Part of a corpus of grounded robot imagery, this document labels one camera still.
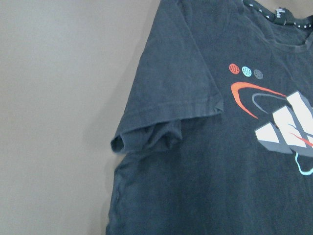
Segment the black graphic t-shirt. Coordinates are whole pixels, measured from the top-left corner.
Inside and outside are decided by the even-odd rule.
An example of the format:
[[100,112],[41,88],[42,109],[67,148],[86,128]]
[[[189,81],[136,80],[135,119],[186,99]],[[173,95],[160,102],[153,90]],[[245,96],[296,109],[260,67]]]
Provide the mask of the black graphic t-shirt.
[[312,234],[312,17],[162,0],[111,147],[109,235]]

